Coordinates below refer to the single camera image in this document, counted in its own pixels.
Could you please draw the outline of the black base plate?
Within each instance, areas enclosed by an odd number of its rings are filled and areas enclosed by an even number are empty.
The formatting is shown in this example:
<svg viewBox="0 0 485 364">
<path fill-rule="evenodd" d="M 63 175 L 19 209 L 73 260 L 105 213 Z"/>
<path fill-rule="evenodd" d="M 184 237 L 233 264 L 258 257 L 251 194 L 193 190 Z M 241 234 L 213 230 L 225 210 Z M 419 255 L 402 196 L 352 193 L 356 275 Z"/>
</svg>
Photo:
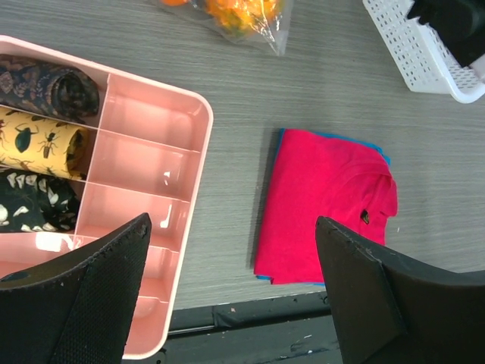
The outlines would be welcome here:
<svg viewBox="0 0 485 364">
<path fill-rule="evenodd" d="M 341 363 L 324 292 L 174 312 L 150 363 Z"/>
</svg>

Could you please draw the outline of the black white rolled cloth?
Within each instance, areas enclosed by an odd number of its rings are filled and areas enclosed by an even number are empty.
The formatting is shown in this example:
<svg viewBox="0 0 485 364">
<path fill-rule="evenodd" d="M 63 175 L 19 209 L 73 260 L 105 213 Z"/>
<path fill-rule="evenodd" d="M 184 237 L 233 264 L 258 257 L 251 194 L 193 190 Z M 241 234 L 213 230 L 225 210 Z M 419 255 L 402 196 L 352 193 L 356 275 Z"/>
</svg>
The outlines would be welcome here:
<svg viewBox="0 0 485 364">
<path fill-rule="evenodd" d="M 64 179 L 1 169 L 1 232 L 68 232 L 75 228 L 80 199 Z"/>
</svg>

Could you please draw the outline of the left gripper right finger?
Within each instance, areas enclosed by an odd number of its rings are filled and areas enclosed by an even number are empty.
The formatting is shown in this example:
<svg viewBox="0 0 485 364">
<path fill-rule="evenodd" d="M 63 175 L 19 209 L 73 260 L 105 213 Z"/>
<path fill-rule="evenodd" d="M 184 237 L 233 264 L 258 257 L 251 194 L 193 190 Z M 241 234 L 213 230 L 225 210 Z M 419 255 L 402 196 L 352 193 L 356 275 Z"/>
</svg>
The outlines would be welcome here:
<svg viewBox="0 0 485 364">
<path fill-rule="evenodd" d="M 316 241 L 344 363 L 482 363 L 484 273 L 457 273 L 320 217 Z"/>
</svg>

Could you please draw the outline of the white plastic basket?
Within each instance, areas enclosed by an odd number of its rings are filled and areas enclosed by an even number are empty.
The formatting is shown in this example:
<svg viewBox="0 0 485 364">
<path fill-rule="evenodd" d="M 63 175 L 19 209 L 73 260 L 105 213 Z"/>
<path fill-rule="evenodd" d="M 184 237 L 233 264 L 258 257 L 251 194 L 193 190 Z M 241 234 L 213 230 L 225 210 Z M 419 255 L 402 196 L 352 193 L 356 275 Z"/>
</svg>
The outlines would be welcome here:
<svg viewBox="0 0 485 364">
<path fill-rule="evenodd" d="M 364 0 L 363 5 L 412 92 L 450 95 L 463 104 L 484 96 L 484 83 L 458 64 L 437 33 L 407 18 L 412 1 Z"/>
</svg>

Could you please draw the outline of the clear zip top bag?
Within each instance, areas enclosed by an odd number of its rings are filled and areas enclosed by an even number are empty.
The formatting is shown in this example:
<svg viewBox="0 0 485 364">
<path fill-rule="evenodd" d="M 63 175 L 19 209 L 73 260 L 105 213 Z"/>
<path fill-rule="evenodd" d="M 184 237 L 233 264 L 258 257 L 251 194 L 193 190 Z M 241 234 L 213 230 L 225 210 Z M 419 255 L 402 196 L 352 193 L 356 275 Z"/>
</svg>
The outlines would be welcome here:
<svg viewBox="0 0 485 364">
<path fill-rule="evenodd" d="M 286 51 L 293 1 L 187 0 L 155 4 L 163 11 L 217 32 L 234 44 L 268 49 L 277 56 Z"/>
</svg>

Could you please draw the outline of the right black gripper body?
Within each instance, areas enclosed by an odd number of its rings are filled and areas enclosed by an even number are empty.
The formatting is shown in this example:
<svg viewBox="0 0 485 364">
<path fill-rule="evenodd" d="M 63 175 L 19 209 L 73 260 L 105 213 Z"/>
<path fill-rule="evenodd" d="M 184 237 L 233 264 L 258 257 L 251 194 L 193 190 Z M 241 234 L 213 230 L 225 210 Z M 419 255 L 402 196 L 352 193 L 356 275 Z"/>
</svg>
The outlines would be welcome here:
<svg viewBox="0 0 485 364">
<path fill-rule="evenodd" d="M 433 28 L 462 67 L 484 55 L 483 0 L 417 0 L 407 18 Z"/>
</svg>

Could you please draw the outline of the pink compartment tray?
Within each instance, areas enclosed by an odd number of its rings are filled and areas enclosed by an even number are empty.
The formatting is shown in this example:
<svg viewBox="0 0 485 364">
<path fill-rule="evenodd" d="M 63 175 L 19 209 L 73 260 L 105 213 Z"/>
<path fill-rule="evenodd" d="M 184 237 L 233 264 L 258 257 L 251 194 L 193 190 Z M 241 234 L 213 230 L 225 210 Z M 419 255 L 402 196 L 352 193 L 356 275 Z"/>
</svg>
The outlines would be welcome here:
<svg viewBox="0 0 485 364">
<path fill-rule="evenodd" d="M 80 198 L 75 228 L 3 234 L 1 274 L 69 253 L 147 213 L 151 240 L 124 348 L 125 359 L 147 359 L 167 339 L 211 135 L 211 106 L 197 93 L 10 36 L 1 37 L 1 52 L 76 67 L 97 83 L 100 95 L 98 115 L 79 123 L 89 129 L 78 168 L 86 179 L 68 179 Z"/>
</svg>

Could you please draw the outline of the dark brown rolled cloth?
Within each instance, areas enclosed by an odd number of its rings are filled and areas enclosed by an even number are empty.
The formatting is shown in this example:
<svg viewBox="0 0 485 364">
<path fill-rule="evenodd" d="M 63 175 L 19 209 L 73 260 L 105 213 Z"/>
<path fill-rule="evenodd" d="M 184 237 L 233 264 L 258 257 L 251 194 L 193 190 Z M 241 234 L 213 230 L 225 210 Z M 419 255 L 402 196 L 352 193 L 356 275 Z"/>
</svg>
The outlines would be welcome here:
<svg viewBox="0 0 485 364">
<path fill-rule="evenodd" d="M 1 104 L 83 123 L 100 110 L 97 83 L 76 67 L 1 55 Z"/>
</svg>

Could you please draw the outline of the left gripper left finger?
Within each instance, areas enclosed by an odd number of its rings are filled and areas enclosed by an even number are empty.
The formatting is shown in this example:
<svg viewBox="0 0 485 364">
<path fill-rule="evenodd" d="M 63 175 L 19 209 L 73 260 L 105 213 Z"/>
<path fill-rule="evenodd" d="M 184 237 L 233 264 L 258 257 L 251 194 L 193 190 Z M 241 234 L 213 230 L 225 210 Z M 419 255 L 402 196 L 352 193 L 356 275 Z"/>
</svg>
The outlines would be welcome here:
<svg viewBox="0 0 485 364">
<path fill-rule="evenodd" d="M 1 279 L 3 363 L 120 363 L 149 249 L 142 213 L 111 233 Z"/>
</svg>

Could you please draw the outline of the fake orange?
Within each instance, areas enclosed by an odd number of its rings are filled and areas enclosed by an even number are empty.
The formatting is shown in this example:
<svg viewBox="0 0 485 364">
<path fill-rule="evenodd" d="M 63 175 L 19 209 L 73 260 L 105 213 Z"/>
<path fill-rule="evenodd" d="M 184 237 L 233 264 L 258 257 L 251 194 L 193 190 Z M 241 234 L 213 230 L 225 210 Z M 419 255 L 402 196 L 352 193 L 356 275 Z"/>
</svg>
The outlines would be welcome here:
<svg viewBox="0 0 485 364">
<path fill-rule="evenodd" d="M 161 3 L 166 6 L 179 7 L 183 6 L 188 2 L 188 0 L 161 0 Z"/>
</svg>

